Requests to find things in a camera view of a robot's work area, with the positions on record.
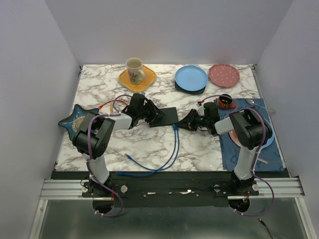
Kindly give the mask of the black network switch box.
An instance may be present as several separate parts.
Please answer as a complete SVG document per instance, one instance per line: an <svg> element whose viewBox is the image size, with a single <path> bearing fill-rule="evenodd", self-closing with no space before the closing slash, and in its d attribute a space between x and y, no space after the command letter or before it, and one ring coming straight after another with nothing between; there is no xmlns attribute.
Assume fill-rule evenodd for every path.
<svg viewBox="0 0 319 239"><path fill-rule="evenodd" d="M168 126L178 123L178 115L176 107L161 108L159 115L154 121L149 123L149 127Z"/></svg>

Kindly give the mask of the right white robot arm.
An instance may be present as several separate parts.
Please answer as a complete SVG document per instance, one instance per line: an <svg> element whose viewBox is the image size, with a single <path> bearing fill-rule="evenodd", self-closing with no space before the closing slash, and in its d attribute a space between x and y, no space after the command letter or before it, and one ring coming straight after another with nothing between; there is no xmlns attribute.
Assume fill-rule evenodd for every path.
<svg viewBox="0 0 319 239"><path fill-rule="evenodd" d="M231 131L236 133L241 148L229 189L233 194L241 195L253 184L257 158L266 140L272 136L272 128L254 107L235 111L224 119L220 119L216 103L204 103L201 107L204 110L203 115L192 109L176 125L189 131L204 127L212 136Z"/></svg>

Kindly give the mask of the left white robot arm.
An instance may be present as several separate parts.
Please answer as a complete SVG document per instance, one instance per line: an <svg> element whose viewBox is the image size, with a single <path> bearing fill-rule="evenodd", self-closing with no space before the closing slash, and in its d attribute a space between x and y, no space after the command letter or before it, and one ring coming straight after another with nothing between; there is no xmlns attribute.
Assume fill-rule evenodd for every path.
<svg viewBox="0 0 319 239"><path fill-rule="evenodd" d="M104 153L112 133L117 130L132 129L140 120L152 123L165 117L153 102L143 94L132 95L130 103L119 113L98 114L89 111L80 124L72 143L81 154L86 154L90 179L95 181L93 190L98 196L110 193L107 182L110 173L106 167Z"/></svg>

